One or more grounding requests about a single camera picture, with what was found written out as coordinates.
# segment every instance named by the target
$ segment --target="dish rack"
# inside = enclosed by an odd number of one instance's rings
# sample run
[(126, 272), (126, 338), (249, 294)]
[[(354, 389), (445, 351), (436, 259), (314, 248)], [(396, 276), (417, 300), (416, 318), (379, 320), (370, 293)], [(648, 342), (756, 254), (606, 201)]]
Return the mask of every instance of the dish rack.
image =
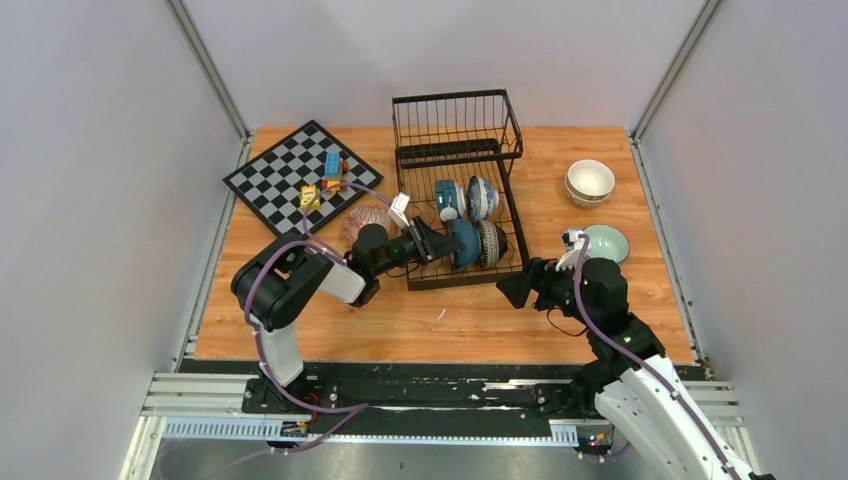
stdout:
[(407, 266), (407, 288), (491, 283), (520, 273), (529, 255), (509, 176), (524, 146), (506, 90), (396, 97), (392, 109), (398, 188), (411, 196), (409, 216), (419, 215), (431, 228), (447, 234), (439, 218), (436, 180), (453, 179), (467, 189), (477, 175), (500, 195), (488, 220), (504, 231), (508, 243), (506, 254), (492, 268), (475, 263), (454, 270), (447, 257)]

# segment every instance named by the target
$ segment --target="wooden table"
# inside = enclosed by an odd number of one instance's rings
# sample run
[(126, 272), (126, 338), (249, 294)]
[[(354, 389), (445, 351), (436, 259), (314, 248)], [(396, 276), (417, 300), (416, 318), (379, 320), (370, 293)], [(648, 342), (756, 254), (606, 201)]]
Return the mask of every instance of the wooden table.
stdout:
[[(251, 158), (294, 128), (263, 127)], [(330, 132), (380, 171), (377, 190), (397, 192), (390, 127), (336, 127)], [(531, 256), (559, 257), (559, 233), (569, 226), (607, 223), (630, 241), (622, 264), (631, 310), (653, 328), (671, 358), (693, 360), (642, 186), (622, 128), (522, 128), (524, 156), (510, 181)], [(582, 158), (608, 165), (616, 176), (609, 202), (593, 210), (568, 203), (563, 178)], [(366, 196), (357, 205), (377, 204)], [(340, 251), (349, 248), (339, 215), (318, 235)], [(215, 273), (195, 358), (255, 359), (251, 329), (229, 291), (233, 274), (273, 240), (273, 234), (238, 201)], [(380, 278), (381, 291), (357, 309), (317, 294), (297, 321), (307, 360), (405, 362), (583, 363), (595, 357), (585, 338), (568, 337), (531, 308), (515, 310), (492, 284), (409, 292), (404, 278)], [(579, 332), (574, 319), (551, 314), (562, 328)]]

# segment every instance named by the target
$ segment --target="metal wire rack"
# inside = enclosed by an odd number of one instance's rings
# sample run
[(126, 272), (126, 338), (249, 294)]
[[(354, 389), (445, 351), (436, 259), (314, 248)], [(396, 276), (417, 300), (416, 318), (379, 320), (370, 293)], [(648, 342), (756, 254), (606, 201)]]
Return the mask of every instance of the metal wire rack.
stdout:
[(436, 181), (452, 179), (467, 188), (477, 175), (500, 195), (488, 220), (504, 231), (508, 243), (506, 254), (492, 268), (474, 264), (454, 270), (449, 258), (407, 267), (409, 290), (490, 283), (521, 272), (529, 255), (509, 174), (523, 146), (506, 91), (401, 97), (392, 104), (398, 187), (411, 196), (408, 214), (447, 233), (439, 218)]

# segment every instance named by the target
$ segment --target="white bowl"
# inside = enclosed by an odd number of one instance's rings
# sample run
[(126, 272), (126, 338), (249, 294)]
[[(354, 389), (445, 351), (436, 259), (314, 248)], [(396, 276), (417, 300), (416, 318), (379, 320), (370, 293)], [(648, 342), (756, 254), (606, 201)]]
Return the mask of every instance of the white bowl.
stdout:
[(615, 175), (596, 160), (578, 160), (568, 169), (565, 186), (572, 194), (587, 202), (603, 201), (615, 187)]
[(602, 205), (604, 202), (607, 201), (607, 198), (609, 198), (609, 195), (607, 195), (606, 197), (603, 197), (600, 200), (586, 200), (585, 198), (582, 198), (580, 195), (574, 192), (568, 182), (565, 183), (565, 191), (568, 193), (568, 200), (571, 201), (572, 204), (580, 208), (595, 208), (597, 206)]

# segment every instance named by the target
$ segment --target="white wall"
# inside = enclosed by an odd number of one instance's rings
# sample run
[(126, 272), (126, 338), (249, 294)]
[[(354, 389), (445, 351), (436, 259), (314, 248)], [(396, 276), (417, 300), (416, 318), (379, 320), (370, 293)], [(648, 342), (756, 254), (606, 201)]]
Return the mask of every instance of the white wall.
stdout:
[(645, 142), (716, 371), (777, 478), (845, 478), (848, 4), (728, 1)]
[(506, 87), (523, 125), (634, 126), (703, 0), (186, 0), (251, 126), (390, 125)]
[(0, 478), (113, 479), (237, 140), (162, 1), (0, 3)]

